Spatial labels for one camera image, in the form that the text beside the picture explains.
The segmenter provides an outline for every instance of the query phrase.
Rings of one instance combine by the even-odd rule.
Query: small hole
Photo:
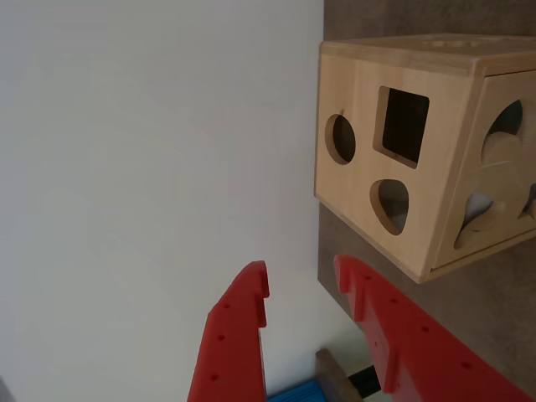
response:
[[[340,165],[350,163],[355,155],[355,134],[346,117],[333,115],[326,125],[326,146],[329,154]]]
[[[402,233],[410,209],[410,195],[401,181],[385,179],[374,183],[370,188],[370,203],[388,232]]]
[[[521,127],[521,122],[523,120],[523,105],[520,100],[516,100],[510,104],[506,109],[504,109],[497,119],[493,122],[492,126],[489,127],[487,135],[490,136],[494,132],[507,132],[516,136]]]

